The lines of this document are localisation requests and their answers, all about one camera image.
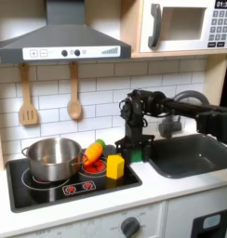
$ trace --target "wooden spoon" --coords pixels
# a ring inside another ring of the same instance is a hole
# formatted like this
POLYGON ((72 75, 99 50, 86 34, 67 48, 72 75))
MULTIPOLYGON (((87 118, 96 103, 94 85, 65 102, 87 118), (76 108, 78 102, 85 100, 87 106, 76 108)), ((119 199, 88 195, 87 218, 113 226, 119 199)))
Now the wooden spoon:
POLYGON ((78 64, 70 62, 72 98, 68 103, 68 114, 74 120, 81 117, 82 108, 78 100, 78 64))
POLYGON ((30 86, 29 86, 29 66, 28 64, 20 65, 20 78, 22 84, 23 104, 20 108, 19 119, 24 126, 38 123, 37 111, 31 103, 30 86))

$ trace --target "microwave keypad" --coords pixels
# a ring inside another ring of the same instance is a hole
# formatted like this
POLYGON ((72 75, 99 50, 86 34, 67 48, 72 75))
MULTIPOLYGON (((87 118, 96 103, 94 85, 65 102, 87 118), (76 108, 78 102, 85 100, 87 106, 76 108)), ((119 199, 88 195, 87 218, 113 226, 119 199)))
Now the microwave keypad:
POLYGON ((227 11, 214 10, 207 47, 224 47, 227 39, 227 11))

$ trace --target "white countertop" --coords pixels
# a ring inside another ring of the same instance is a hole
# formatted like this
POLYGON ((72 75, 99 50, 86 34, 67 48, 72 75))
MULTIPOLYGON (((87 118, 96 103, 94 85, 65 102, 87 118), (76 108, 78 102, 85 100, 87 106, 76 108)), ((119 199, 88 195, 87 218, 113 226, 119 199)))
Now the white countertop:
POLYGON ((181 179, 160 176, 148 163, 131 166, 142 181, 136 188, 28 212, 10 210, 7 173, 0 172, 0 237, 18 235, 185 194, 227 185, 227 169, 181 179))

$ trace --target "microwave door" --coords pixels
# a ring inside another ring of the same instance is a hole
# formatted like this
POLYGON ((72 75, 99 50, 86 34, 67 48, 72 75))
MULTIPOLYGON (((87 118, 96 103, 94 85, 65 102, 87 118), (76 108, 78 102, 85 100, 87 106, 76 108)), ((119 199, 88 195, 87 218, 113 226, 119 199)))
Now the microwave door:
POLYGON ((207 48, 215 4, 185 2, 183 6, 178 0, 144 1, 140 52, 207 48))

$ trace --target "faucet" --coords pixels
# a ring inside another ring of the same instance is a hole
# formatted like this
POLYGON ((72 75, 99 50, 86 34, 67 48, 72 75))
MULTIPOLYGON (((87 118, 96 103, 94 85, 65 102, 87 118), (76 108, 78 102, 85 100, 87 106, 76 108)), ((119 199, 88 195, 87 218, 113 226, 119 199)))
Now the faucet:
MULTIPOLYGON (((197 91, 184 91, 174 97, 175 101, 181 101, 183 99, 194 98, 201 101, 203 105, 209 105, 207 97, 197 91)), ((174 115, 167 116, 158 126, 161 137, 171 139, 172 132, 182 131, 182 124, 180 122, 180 116, 177 121, 174 121, 174 115)))

